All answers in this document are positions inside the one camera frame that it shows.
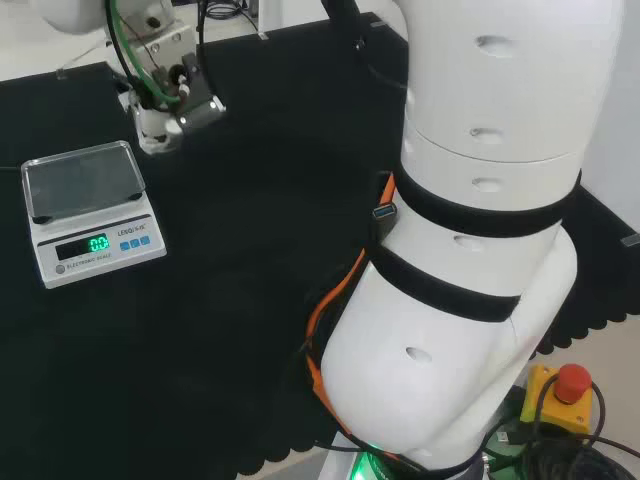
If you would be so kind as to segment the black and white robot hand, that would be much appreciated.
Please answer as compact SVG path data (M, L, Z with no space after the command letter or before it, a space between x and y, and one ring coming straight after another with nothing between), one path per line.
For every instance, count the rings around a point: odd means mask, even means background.
M179 147L195 133L226 116L226 106L211 93L194 53L167 69L146 73L148 97L132 94L129 100L141 149L159 155Z

